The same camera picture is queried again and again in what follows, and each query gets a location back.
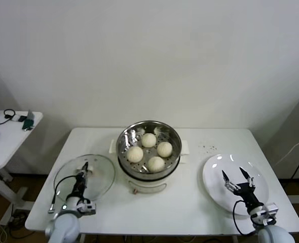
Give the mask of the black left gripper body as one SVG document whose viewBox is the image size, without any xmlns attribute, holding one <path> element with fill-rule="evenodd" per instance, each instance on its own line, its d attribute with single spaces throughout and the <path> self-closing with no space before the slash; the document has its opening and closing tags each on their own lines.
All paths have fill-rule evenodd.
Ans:
<svg viewBox="0 0 299 243">
<path fill-rule="evenodd" d="M 70 196 L 84 199 L 84 191 L 86 189 L 86 179 L 83 176 L 76 176 L 76 182 L 73 186 Z"/>
</svg>

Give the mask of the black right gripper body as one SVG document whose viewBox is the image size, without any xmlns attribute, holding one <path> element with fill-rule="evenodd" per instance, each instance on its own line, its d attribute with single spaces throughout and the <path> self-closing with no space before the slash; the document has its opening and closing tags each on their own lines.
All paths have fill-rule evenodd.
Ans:
<svg viewBox="0 0 299 243">
<path fill-rule="evenodd" d="M 237 186 L 239 189 L 234 190 L 233 194 L 243 199 L 248 212 L 264 205 L 254 194 L 255 186 L 250 186 L 247 182 L 237 184 Z"/>
</svg>

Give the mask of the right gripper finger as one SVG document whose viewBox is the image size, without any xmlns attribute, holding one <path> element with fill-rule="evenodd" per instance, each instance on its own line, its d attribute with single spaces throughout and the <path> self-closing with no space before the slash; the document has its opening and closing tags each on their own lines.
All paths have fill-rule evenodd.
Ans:
<svg viewBox="0 0 299 243">
<path fill-rule="evenodd" d="M 254 178 L 251 177 L 249 175 L 249 173 L 246 170 L 244 170 L 242 167 L 240 167 L 240 171 L 241 171 L 242 175 L 244 176 L 244 178 L 246 179 L 246 182 L 240 183 L 240 184 L 238 184 L 238 186 L 241 189 L 244 189 L 244 188 L 255 189 Z"/>
<path fill-rule="evenodd" d="M 229 190 L 230 192 L 235 192 L 235 191 L 239 191 L 240 187 L 236 184 L 234 184 L 233 182 L 231 182 L 227 176 L 227 174 L 224 172 L 224 170 L 222 170 L 222 176 L 225 182 L 225 187 L 227 188 L 227 190 Z"/>
</svg>

